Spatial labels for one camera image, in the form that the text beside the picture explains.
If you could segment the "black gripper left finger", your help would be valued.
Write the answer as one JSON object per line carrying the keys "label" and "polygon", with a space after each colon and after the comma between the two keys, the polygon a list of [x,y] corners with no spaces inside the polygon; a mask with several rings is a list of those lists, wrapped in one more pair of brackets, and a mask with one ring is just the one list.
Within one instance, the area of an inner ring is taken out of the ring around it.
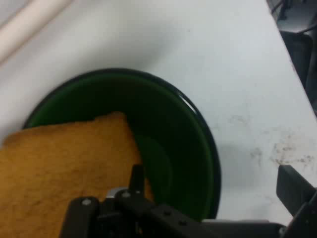
{"label": "black gripper left finger", "polygon": [[200,223],[167,205],[155,205],[144,195],[142,165],[134,165],[129,186],[99,202],[78,197],[69,203],[61,238],[202,238]]}

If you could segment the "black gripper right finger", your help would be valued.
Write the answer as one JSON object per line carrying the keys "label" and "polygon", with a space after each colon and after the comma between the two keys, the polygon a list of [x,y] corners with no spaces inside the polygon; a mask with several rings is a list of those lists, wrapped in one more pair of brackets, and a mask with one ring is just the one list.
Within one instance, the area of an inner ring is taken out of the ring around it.
{"label": "black gripper right finger", "polygon": [[317,236],[317,189],[291,165],[280,165],[276,194],[293,217],[281,236],[283,238],[315,238]]}

